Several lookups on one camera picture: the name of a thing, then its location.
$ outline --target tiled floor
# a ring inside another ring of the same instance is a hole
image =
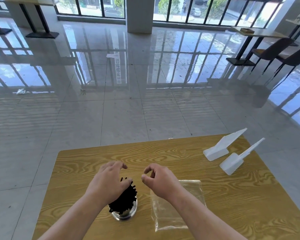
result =
[[[243,42],[229,32],[57,22],[41,40],[0,26],[14,30],[0,37],[0,240],[31,239],[60,150],[245,127],[300,208],[300,66],[273,89],[289,67],[265,85],[278,61],[264,75],[266,62],[229,65]]]

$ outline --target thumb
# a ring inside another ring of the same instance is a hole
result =
[[[123,190],[126,190],[129,187],[129,185],[131,185],[132,178],[127,178],[127,179],[121,181],[120,183],[121,183]]]
[[[152,189],[153,183],[154,183],[154,178],[151,178],[145,174],[142,174],[141,180],[145,185],[147,185],[150,189]]]

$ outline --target white sign holder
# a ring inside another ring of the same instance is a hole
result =
[[[247,128],[222,137],[221,140],[215,146],[204,150],[203,151],[204,155],[209,161],[213,161],[219,157],[227,155],[229,153],[227,147],[230,146],[246,130]]]
[[[236,171],[236,169],[240,167],[241,164],[243,164],[244,162],[243,159],[246,156],[248,156],[263,140],[264,138],[262,138],[260,141],[250,146],[247,150],[245,150],[240,155],[238,155],[237,153],[232,153],[230,156],[228,156],[227,159],[225,159],[220,164],[220,168],[222,168],[222,170],[225,171],[225,173],[228,175],[233,174],[233,172]]]

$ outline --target chair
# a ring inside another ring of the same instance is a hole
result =
[[[253,54],[255,54],[256,56],[258,56],[259,59],[256,62],[256,64],[254,65],[254,67],[252,68],[251,72],[255,69],[256,65],[259,63],[259,61],[261,59],[263,59],[263,60],[270,60],[270,62],[267,65],[267,67],[262,72],[262,74],[264,74],[264,72],[267,70],[267,68],[269,67],[269,65],[275,60],[275,58],[280,54],[280,52],[282,52],[289,45],[291,45],[293,43],[293,41],[294,40],[291,39],[291,38],[282,38],[282,39],[278,40],[277,42],[275,42],[274,44],[272,44],[267,49],[253,49],[251,52]]]
[[[267,84],[269,84],[276,77],[276,75],[280,72],[280,70],[284,67],[284,65],[293,66],[293,68],[288,73],[288,75],[279,84],[277,84],[272,90],[276,89],[281,83],[283,83],[287,79],[287,77],[293,72],[296,66],[300,65],[300,49],[290,56],[278,55],[276,59],[280,60],[282,64],[278,67],[278,69],[275,71],[273,78],[269,82],[267,82]]]

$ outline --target clear plastic bag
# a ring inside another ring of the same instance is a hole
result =
[[[179,180],[181,185],[199,199],[204,205],[204,193],[200,180]],[[173,206],[166,200],[150,191],[152,201],[152,219],[155,221],[155,231],[167,229],[187,229],[187,225]]]

